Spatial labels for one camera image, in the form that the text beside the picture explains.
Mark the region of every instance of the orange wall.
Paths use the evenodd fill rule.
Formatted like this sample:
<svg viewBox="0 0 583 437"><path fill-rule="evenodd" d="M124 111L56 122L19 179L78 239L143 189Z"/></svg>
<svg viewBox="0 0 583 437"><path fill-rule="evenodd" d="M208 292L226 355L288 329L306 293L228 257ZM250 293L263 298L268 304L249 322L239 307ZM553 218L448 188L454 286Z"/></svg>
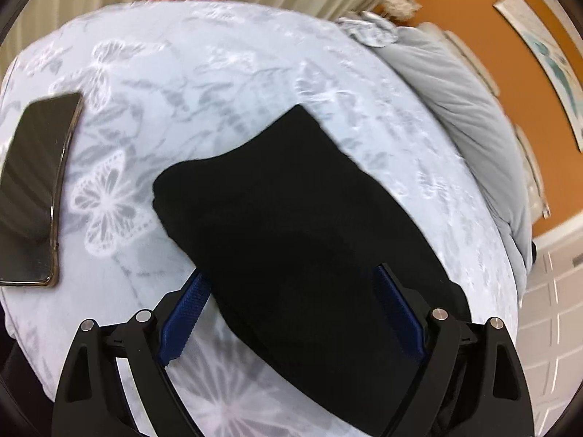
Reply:
<svg viewBox="0 0 583 437"><path fill-rule="evenodd" d="M423 5L415 26L431 21L460 36L500 87L500 102L532 144L542 171L552 216L539 220L540 235L583 209L583 153L577 149L561 102L530 49L492 6L497 0L417 0ZM526 0L567 55L579 81L583 58L559 20L542 0Z"/></svg>

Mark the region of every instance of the floral pattern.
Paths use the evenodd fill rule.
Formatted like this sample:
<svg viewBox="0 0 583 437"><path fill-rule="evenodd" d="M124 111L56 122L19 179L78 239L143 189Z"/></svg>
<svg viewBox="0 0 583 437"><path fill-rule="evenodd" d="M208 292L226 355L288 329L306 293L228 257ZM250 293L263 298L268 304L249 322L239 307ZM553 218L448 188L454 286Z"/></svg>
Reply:
<svg viewBox="0 0 583 437"><path fill-rule="evenodd" d="M73 187L71 211L90 215L85 249L110 256L154 227L154 216L132 202L133 186L122 180L125 152L116 151L97 164Z"/></svg>
<svg viewBox="0 0 583 437"><path fill-rule="evenodd" d="M32 100L71 90L85 110L63 183L59 285L0 290L7 329L50 397L82 320L125 322L193 269L152 210L156 176L241 146L297 103L403 205L473 320L497 315L515 333L512 271L463 159L409 87L337 26L234 2L103 8L19 55L2 84L0 146ZM255 356L212 298L168 373L205 435L363 436ZM153 435L137 394L128 399Z"/></svg>

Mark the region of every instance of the bed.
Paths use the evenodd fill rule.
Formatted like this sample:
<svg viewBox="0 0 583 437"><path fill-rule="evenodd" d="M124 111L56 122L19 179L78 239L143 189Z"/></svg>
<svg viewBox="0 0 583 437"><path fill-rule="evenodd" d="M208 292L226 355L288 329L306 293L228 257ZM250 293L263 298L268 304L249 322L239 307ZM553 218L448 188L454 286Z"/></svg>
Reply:
<svg viewBox="0 0 583 437"><path fill-rule="evenodd" d="M82 320L124 322L193 269L152 210L156 176L240 146L297 103L403 205L463 288L473 321L501 317L515 337L517 286L466 160L407 84L333 23L195 0L86 14L10 66L2 153L29 102L70 90L84 92L85 111L63 187L60 283L0 290L7 330L50 398ZM136 422L154 435L120 367ZM363 435L266 366L212 300L168 374L205 435Z"/></svg>

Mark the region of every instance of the blue gripper pad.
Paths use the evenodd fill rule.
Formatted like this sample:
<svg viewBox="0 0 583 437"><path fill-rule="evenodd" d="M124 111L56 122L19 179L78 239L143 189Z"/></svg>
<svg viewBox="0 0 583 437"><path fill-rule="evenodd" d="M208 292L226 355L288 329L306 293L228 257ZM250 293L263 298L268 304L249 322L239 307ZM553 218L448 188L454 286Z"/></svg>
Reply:
<svg viewBox="0 0 583 437"><path fill-rule="evenodd" d="M182 354L200 312L211 295L211 285L202 273L195 270L192 274L196 277L162 327L158 360L163 366Z"/></svg>
<svg viewBox="0 0 583 437"><path fill-rule="evenodd" d="M418 362L423 360L426 354L423 328L382 266L378 266L376 270L374 292L403 352Z"/></svg>

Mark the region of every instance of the white door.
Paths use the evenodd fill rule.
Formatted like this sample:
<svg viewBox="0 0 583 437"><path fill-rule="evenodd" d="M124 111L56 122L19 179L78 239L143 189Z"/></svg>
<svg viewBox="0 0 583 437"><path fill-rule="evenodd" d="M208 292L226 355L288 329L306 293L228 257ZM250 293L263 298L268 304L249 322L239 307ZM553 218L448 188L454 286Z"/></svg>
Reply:
<svg viewBox="0 0 583 437"><path fill-rule="evenodd" d="M517 352L542 436L583 380L583 232L539 251L518 313Z"/></svg>

